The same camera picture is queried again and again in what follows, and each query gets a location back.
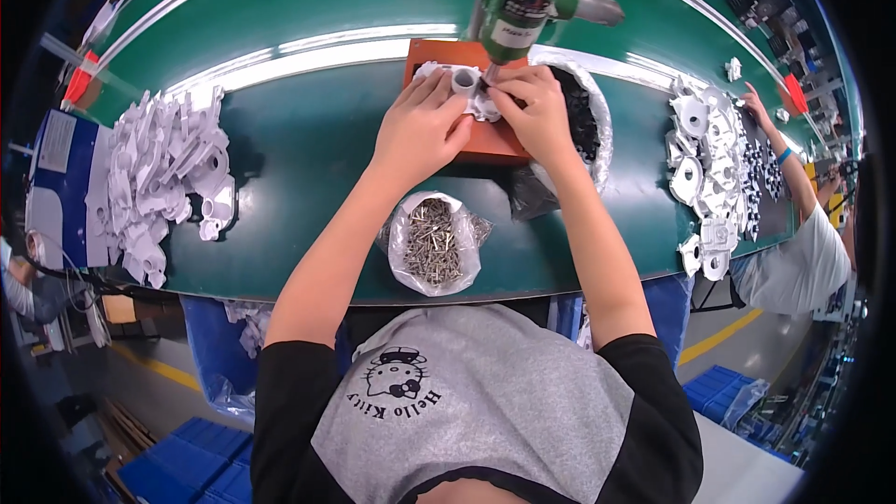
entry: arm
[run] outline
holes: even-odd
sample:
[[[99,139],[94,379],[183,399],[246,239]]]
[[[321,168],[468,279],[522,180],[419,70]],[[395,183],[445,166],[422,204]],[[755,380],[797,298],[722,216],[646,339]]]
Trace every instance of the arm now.
[[[33,280],[35,274],[38,273],[38,269],[34,268],[28,261],[19,263],[16,260],[10,259],[9,273],[19,282],[19,284],[26,288],[30,288],[31,280]]]
[[[771,123],[771,118],[763,103],[759,100],[756,89],[749,82],[746,83],[746,87],[750,88],[749,93],[741,96],[741,99],[746,102],[746,108],[753,113],[756,122],[759,123],[760,128],[765,132],[765,136],[771,142],[771,149],[775,152],[775,155],[780,156],[784,154],[784,151],[788,148],[787,143],[781,137],[780,131],[775,129],[775,126]],[[784,181],[787,182],[790,188],[793,202],[797,205],[800,212],[803,213],[803,218],[808,218],[815,209],[818,200],[815,198],[812,182],[809,180],[809,176],[805,174],[799,158],[789,155],[781,163],[781,173],[784,175]]]
[[[843,226],[843,233],[840,235],[840,239],[843,241],[843,249],[846,250],[846,254],[849,256],[849,263],[852,265],[852,270],[856,270],[856,237],[853,229],[853,210],[855,210],[855,208],[850,210],[849,214],[846,216],[846,223]]]
[[[441,70],[413,80],[383,118],[374,157],[299,261],[277,297],[265,346],[308,341],[332,347],[376,232],[409,189],[451,162],[469,140],[467,98]]]
[[[509,95],[528,105],[519,106]],[[521,144],[557,189],[596,348],[633,333],[656,336],[632,256],[575,151],[560,84],[548,67],[505,70],[489,88]]]
[[[819,190],[818,194],[815,197],[818,199],[818,204],[822,207],[827,207],[828,201],[831,200],[831,196],[834,195],[837,188],[840,186],[840,176],[838,175],[834,179],[825,183]]]

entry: black sleeve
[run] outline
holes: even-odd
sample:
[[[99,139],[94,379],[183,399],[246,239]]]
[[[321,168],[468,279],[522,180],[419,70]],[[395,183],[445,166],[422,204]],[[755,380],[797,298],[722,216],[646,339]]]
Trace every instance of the black sleeve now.
[[[336,354],[328,346],[291,341],[264,348],[255,386],[252,501],[289,499],[340,380]]]
[[[662,344],[655,336],[628,335],[598,354],[634,391],[625,438],[598,502],[691,502],[703,478],[700,431]]]

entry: blue wristband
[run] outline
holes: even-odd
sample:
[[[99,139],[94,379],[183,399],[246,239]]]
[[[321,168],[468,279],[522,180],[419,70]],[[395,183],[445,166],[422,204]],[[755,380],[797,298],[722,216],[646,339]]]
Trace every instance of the blue wristband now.
[[[787,160],[787,157],[789,155],[791,155],[792,153],[793,152],[790,150],[790,148],[788,148],[787,150],[782,152],[781,155],[778,156],[778,165],[780,165],[782,162],[784,162],[784,160]]]

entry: grey t-shirt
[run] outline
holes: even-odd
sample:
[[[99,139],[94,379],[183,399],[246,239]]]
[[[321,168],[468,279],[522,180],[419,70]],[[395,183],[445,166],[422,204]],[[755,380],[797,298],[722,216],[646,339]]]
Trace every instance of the grey t-shirt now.
[[[640,478],[662,488],[657,501],[689,501],[700,484],[699,434],[666,354],[652,336],[604,348],[609,357],[497,304],[411,309],[356,350],[313,428],[298,433],[290,401],[303,412],[313,402],[285,392],[303,391],[316,374],[311,391],[322,395],[329,349],[274,344],[262,353],[256,390],[256,498],[299,501],[327,490],[326,501],[414,501],[444,480],[472,477],[530,501],[620,501],[629,493],[651,501]],[[615,369],[616,353],[631,381]],[[295,367],[319,370],[290,381],[294,370],[285,369]],[[301,456],[284,473],[290,432]]]

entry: white t-shirt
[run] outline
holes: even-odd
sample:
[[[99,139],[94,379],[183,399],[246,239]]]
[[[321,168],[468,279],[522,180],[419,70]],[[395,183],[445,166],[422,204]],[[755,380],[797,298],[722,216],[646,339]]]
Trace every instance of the white t-shirt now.
[[[754,308],[794,315],[823,306],[851,270],[840,234],[815,203],[793,238],[751,258],[737,294]]]
[[[0,266],[3,268],[3,287],[6,291],[6,300],[16,313],[26,318],[34,318],[34,296],[31,290],[23,286],[9,272],[9,259],[13,256],[13,248],[6,243],[6,238],[0,237]]]

